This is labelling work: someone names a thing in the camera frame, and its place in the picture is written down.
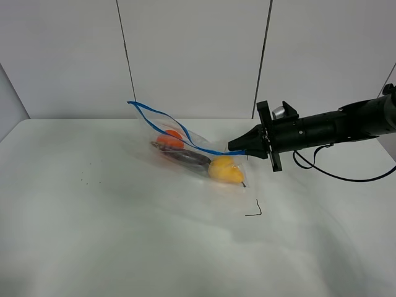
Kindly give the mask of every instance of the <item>black wire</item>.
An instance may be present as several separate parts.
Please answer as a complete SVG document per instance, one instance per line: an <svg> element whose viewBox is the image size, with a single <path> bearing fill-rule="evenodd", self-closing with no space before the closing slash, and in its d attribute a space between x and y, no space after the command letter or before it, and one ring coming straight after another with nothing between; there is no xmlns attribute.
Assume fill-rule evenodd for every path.
<svg viewBox="0 0 396 297"><path fill-rule="evenodd" d="M245 215L245 217L254 217L256 215L262 215L261 207L260 207L259 201L257 199L256 199L256 202L257 202L257 206L259 207L260 213L256 213L254 215Z"/></svg>
<svg viewBox="0 0 396 297"><path fill-rule="evenodd" d="M386 176L388 176L388 175L390 175L391 173L393 173L394 171L396 171L396 166L394 166L391 170L389 170L388 172L384 173L383 175L377 176L377 177L375 177L375 178L369 178L369 179L350 179L350 178L342 178L342 177L340 177L340 176L337 176L337 175L328 173L328 172L326 172L326 171L324 171L324 170L322 170L322 169L316 167L316 166L315 166L315 160L316 160L316 154L317 154L322 148L324 149L324 148L329 148L329 147L332 147L332 146L333 146L333 144L323 145L323 146L318 147L317 149L315 149L315 152L314 152L314 163L313 163L313 164L312 164L310 161L308 161L307 159L305 159L305 158L304 158L299 152L297 152L296 150L293 152L293 160L295 161L295 163L297 164L297 166L299 166L299 167L301 167L301 168L303 168L303 169L315 168L317 171L320 171L321 173L324 173L324 174L326 174L326 175L328 175L328 176L331 176L332 178L337 178L337 179L340 179L340 180L342 180L342 181L350 181L350 182L352 182L352 183L368 183L368 182L370 182L370 181L377 181L378 179L385 178ZM303 159L307 164L309 164L310 167L306 167L306 166L301 165L301 164L297 161L296 155L299 156L301 159Z"/></svg>

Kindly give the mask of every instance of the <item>orange fruit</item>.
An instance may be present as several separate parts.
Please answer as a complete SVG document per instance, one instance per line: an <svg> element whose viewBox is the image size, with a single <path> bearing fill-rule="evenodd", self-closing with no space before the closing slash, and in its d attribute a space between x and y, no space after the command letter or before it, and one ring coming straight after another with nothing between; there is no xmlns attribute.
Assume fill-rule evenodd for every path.
<svg viewBox="0 0 396 297"><path fill-rule="evenodd" d="M169 147L174 147L176 149L180 149L184 147L184 143L178 139L183 139L179 133L174 130L165 130L166 133L174 136L169 136L165 134L161 134L157 137L157 142L159 144L165 144Z"/></svg>

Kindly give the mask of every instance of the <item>white table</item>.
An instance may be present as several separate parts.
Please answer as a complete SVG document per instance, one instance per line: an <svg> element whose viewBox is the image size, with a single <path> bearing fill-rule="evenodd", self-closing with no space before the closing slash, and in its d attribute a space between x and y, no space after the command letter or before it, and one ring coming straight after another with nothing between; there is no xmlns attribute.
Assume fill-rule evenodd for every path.
<svg viewBox="0 0 396 297"><path fill-rule="evenodd" d="M181 121L208 140L256 123ZM150 158L138 130L31 119L0 143L0 296L396 296L396 174L346 183L284 153L279 173L250 158L242 193ZM376 140L317 163L351 178L394 166ZM244 217L255 199L263 214Z"/></svg>

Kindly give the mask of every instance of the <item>ziplock bag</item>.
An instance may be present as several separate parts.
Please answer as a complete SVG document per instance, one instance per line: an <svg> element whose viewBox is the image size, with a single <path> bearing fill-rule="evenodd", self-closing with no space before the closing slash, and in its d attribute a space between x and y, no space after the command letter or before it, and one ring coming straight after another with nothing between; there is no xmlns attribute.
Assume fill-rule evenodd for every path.
<svg viewBox="0 0 396 297"><path fill-rule="evenodd" d="M244 150L226 152L170 115L139 102L128 103L135 107L145 141L155 153L201 176L246 187L246 174L237 157Z"/></svg>

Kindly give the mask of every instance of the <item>dark vegetable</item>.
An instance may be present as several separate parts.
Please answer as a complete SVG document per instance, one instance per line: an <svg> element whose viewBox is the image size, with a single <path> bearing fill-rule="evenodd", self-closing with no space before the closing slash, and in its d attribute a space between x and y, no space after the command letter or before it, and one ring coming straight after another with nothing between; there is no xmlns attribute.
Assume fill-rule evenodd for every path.
<svg viewBox="0 0 396 297"><path fill-rule="evenodd" d="M168 145L160 144L158 142L151 142L151 144L159 149L165 156L176 160L177 163L186 166L193 170L207 171L211 162L210 158L193 152L192 150L185 150L180 148L170 147Z"/></svg>

